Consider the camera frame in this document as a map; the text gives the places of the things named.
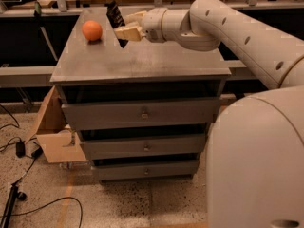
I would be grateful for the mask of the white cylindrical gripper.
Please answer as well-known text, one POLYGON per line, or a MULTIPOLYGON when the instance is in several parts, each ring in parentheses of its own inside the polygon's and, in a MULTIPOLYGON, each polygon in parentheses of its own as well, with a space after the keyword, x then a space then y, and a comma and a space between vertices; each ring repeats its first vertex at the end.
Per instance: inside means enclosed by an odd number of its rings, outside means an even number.
POLYGON ((167 8, 154 8, 128 14, 125 25, 114 29, 118 39, 139 42, 145 36, 151 43, 164 43, 162 35, 162 18, 167 8))

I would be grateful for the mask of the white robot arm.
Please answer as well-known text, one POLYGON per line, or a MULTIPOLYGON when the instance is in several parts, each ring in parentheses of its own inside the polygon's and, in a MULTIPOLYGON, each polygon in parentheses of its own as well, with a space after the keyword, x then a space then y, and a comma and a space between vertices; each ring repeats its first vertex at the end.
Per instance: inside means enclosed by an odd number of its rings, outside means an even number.
POLYGON ((266 86, 226 107, 206 153, 209 228, 304 228, 304 41, 219 0, 125 16, 118 38, 227 46, 266 86))

